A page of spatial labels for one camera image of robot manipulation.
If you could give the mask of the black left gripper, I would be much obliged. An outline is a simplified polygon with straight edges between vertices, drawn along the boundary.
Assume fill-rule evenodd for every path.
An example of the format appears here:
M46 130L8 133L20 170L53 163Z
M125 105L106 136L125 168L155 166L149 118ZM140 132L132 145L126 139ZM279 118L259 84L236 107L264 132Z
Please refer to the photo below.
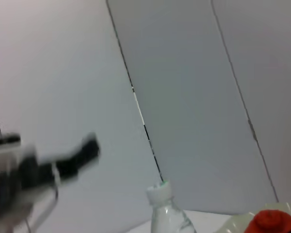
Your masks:
M78 172L99 159L100 147L95 134L89 134L80 146L68 155L38 162L36 155L25 157L19 163L19 179L22 190L54 184L77 177Z

